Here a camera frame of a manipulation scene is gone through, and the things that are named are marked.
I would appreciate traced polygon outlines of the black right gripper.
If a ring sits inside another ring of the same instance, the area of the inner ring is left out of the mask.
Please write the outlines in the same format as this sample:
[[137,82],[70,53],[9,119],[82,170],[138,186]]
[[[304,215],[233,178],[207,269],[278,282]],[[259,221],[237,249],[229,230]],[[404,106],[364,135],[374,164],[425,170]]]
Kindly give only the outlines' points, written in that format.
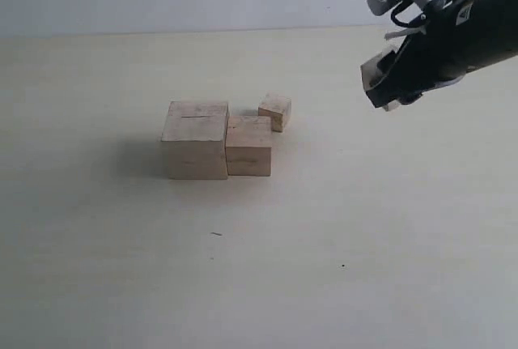
[[430,23],[426,34],[408,38],[398,56],[397,51],[379,53],[376,77],[393,67],[395,80],[368,80],[365,93],[375,108],[394,109],[407,94],[516,55],[517,0],[457,0]]

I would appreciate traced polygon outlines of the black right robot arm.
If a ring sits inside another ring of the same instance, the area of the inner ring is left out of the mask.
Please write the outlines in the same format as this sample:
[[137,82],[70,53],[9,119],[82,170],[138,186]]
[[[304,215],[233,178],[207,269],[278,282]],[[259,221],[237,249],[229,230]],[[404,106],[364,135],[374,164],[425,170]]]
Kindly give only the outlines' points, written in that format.
[[517,55],[517,0],[453,0],[426,15],[424,29],[375,61],[367,98],[386,109]]

